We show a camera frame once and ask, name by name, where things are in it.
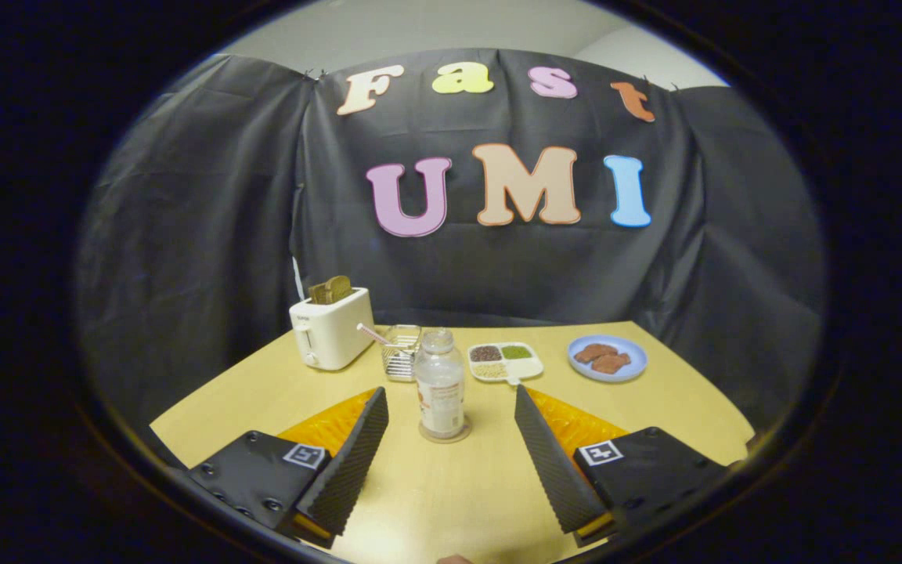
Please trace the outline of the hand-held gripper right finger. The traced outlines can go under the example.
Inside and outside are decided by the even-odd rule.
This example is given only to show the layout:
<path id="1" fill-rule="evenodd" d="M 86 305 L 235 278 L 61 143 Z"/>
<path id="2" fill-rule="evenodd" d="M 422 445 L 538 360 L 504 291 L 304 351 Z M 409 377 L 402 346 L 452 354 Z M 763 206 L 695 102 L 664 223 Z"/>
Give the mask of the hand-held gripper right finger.
<path id="1" fill-rule="evenodd" d="M 637 534 L 729 472 L 658 426 L 627 432 L 525 385 L 514 420 L 556 521 L 579 546 Z"/>

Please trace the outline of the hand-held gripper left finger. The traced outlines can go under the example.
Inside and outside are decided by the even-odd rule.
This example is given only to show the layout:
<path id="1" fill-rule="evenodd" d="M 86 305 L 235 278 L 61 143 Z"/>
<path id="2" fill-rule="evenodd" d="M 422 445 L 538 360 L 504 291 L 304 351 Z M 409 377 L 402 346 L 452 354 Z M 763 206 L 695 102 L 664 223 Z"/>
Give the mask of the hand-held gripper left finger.
<path id="1" fill-rule="evenodd" d="M 388 424 L 386 390 L 368 389 L 279 435 L 244 432 L 187 475 L 265 528 L 330 548 L 346 529 Z"/>

